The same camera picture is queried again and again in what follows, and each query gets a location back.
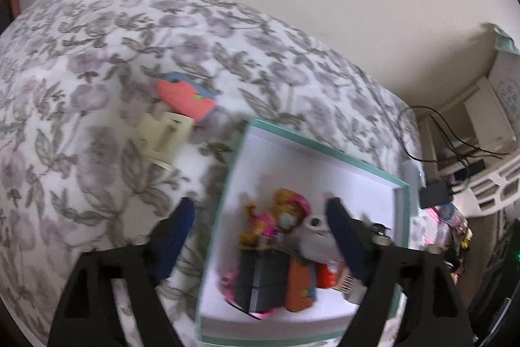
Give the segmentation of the round colourful candy tube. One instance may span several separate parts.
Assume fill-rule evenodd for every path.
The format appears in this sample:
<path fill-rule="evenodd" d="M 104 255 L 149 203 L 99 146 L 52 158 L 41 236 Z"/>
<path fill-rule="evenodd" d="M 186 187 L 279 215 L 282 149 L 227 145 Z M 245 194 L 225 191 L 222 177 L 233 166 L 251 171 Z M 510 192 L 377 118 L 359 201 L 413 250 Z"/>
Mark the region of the round colourful candy tube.
<path fill-rule="evenodd" d="M 467 220 L 464 215 L 452 203 L 442 204 L 438 208 L 439 219 L 456 231 L 467 228 Z"/>

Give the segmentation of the gold black patterned lighter box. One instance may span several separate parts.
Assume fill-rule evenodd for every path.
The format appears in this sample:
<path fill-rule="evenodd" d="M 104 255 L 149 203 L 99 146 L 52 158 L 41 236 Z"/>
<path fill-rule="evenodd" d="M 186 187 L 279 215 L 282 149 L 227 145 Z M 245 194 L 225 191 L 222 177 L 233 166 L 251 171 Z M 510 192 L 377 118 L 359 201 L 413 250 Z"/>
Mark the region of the gold black patterned lighter box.
<path fill-rule="evenodd" d="M 346 301 L 359 306 L 365 296 L 367 287 L 351 275 L 350 270 L 344 268 L 339 280 L 339 291 L 343 294 Z"/>

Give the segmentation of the white shelf unit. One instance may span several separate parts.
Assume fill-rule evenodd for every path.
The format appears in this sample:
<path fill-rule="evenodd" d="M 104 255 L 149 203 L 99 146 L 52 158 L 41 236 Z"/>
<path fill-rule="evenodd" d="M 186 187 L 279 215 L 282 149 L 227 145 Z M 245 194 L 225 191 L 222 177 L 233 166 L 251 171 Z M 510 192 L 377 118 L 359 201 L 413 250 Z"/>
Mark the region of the white shelf unit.
<path fill-rule="evenodd" d="M 516 134 L 489 71 L 448 103 L 417 108 L 428 180 L 467 180 L 514 152 Z"/>

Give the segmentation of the white lattice basket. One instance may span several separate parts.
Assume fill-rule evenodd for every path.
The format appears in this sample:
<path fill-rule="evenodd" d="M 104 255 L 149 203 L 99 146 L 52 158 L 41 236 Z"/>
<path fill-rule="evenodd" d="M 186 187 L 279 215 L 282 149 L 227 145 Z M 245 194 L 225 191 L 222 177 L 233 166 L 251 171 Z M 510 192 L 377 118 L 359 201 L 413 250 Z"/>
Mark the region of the white lattice basket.
<path fill-rule="evenodd" d="M 463 192 L 461 211 L 467 218 L 497 213 L 519 200 L 519 156 L 504 160 L 472 181 Z"/>

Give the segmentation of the orange blue toy block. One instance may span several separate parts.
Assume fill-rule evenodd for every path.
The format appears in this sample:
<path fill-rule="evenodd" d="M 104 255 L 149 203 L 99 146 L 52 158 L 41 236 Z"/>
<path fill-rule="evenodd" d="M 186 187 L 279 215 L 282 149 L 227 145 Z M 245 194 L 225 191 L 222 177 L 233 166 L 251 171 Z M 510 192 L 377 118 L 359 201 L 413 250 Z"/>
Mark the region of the orange blue toy block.
<path fill-rule="evenodd" d="M 312 263 L 304 263 L 292 257 L 289 264 L 285 308 L 299 313 L 313 306 L 316 301 L 316 271 Z"/>

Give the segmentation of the black power adapter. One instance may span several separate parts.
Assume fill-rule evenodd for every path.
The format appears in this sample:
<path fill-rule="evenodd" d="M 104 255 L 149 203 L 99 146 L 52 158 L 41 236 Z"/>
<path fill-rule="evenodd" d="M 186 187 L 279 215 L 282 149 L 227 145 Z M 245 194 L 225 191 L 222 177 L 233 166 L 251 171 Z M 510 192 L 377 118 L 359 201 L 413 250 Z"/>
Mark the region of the black power adapter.
<path fill-rule="evenodd" d="M 442 204 L 448 204 L 453 199 L 451 186 L 445 181 L 437 181 L 419 191 L 421 209 L 429 209 Z"/>

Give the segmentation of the black charger cube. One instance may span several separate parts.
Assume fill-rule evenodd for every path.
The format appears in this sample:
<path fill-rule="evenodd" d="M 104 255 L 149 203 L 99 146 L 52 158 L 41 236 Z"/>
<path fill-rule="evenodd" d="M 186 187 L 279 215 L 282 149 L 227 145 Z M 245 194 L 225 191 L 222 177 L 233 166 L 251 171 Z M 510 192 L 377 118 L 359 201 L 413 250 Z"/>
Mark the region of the black charger cube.
<path fill-rule="evenodd" d="M 234 302 L 246 313 L 263 314 L 286 303 L 290 255 L 278 250 L 240 252 Z"/>

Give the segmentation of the cream plastic comb clip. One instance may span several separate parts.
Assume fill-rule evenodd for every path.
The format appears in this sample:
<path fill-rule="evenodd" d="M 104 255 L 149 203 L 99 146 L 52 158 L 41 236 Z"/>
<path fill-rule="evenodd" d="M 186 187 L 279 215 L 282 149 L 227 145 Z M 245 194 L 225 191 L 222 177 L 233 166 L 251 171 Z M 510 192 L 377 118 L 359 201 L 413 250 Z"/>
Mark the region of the cream plastic comb clip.
<path fill-rule="evenodd" d="M 172 171 L 175 158 L 188 141 L 195 123 L 178 113 L 163 113 L 160 118 L 144 113 L 136 126 L 134 141 L 151 163 Z"/>

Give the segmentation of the white tape roll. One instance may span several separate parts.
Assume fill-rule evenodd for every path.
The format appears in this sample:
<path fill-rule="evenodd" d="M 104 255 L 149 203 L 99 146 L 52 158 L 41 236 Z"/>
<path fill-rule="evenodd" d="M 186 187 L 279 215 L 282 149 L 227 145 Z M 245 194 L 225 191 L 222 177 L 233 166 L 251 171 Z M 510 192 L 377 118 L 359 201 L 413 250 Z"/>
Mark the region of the white tape roll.
<path fill-rule="evenodd" d="M 323 215 L 307 216 L 299 235 L 299 252 L 309 261 L 326 263 L 341 257 L 332 232 Z"/>

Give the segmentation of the black toy car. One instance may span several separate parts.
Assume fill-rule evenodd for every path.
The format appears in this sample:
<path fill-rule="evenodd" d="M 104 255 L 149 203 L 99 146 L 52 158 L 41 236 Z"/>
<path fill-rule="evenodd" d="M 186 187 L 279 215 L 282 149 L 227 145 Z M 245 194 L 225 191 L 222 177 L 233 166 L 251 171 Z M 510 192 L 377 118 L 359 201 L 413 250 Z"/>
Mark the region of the black toy car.
<path fill-rule="evenodd" d="M 389 235 L 390 229 L 380 223 L 372 223 L 368 227 L 371 234 L 371 240 L 375 245 L 387 247 L 392 244 L 392 239 Z"/>

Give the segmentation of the coral blue toy case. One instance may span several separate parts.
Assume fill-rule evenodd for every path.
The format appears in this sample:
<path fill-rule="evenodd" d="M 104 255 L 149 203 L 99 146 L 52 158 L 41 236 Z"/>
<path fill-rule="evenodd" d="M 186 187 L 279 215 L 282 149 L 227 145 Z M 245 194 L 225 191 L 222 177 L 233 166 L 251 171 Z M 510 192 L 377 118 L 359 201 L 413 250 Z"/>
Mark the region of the coral blue toy case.
<path fill-rule="evenodd" d="M 202 122 L 217 106 L 215 96 L 191 78 L 171 72 L 156 82 L 159 98 L 176 113 Z"/>

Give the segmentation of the floral grey white blanket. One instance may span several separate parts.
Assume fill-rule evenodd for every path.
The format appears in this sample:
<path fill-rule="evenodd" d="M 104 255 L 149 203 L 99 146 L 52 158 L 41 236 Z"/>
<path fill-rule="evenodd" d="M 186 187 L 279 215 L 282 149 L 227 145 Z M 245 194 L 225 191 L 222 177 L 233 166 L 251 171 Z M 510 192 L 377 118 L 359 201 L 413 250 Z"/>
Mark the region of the floral grey white blanket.
<path fill-rule="evenodd" d="M 171 170 L 133 140 L 170 72 L 217 107 Z M 228 0 L 37 0 L 1 36 L 1 298 L 44 346 L 84 251 L 145 239 L 184 196 L 197 221 L 159 295 L 194 341 L 203 263 L 228 166 L 255 118 L 400 174 L 421 154 L 405 102 L 323 42 Z"/>

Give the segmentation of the pink kids watch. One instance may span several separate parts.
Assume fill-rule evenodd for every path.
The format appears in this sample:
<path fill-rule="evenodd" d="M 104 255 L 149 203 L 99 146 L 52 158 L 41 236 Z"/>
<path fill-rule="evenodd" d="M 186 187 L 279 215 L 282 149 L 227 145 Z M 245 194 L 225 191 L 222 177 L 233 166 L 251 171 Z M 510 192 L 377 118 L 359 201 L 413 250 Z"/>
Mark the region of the pink kids watch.
<path fill-rule="evenodd" d="M 234 300 L 234 288 L 235 288 L 235 282 L 239 274 L 239 268 L 235 267 L 233 270 L 229 270 L 226 272 L 220 279 L 220 291 L 224 296 L 225 301 L 235 309 L 239 310 L 240 312 L 243 312 L 250 317 L 263 321 L 267 320 L 271 317 L 273 317 L 277 310 L 276 309 L 270 309 L 265 312 L 246 312 L 241 306 L 239 306 L 236 301 Z"/>

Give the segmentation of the paw patrol dog toy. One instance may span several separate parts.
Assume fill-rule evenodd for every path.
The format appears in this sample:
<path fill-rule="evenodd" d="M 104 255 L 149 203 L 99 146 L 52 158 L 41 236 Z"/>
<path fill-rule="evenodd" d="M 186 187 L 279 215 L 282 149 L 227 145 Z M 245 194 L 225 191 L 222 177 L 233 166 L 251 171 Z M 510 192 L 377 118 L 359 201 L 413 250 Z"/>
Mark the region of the paw patrol dog toy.
<path fill-rule="evenodd" d="M 287 188 L 280 188 L 272 198 L 271 207 L 256 212 L 257 205 L 244 206 L 248 228 L 239 235 L 240 250 L 270 250 L 280 237 L 291 234 L 310 215 L 307 198 Z"/>

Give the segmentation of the pink white crochet mat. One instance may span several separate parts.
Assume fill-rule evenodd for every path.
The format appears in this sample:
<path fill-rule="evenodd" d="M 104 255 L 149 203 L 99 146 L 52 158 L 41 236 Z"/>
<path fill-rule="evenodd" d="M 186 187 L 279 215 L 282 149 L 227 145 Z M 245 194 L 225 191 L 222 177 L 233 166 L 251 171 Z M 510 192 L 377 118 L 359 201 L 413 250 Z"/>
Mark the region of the pink white crochet mat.
<path fill-rule="evenodd" d="M 447 226 L 442 223 L 436 211 L 425 209 L 421 212 L 424 224 L 422 242 L 425 246 L 436 245 L 445 247 L 449 235 Z"/>

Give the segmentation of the white power strip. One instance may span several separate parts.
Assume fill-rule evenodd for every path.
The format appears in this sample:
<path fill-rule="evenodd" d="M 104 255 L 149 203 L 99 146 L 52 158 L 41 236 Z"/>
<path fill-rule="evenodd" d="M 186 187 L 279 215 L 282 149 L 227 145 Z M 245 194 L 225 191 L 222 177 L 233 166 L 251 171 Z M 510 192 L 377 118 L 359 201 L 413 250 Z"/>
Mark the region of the white power strip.
<path fill-rule="evenodd" d="M 426 186 L 426 177 L 421 162 L 407 159 L 401 164 L 401 173 L 403 180 L 410 187 L 411 202 L 418 204 L 420 202 L 421 188 Z"/>

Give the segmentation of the red stain remover bottle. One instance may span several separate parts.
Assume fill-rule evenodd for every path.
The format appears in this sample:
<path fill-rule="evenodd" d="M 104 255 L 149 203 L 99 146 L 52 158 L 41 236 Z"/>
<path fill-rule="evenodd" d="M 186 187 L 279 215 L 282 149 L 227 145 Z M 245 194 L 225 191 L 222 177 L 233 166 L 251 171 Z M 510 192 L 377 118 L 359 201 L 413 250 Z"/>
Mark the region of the red stain remover bottle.
<path fill-rule="evenodd" d="M 335 286 L 344 267 L 342 260 L 318 263 L 316 265 L 317 288 L 329 289 Z"/>

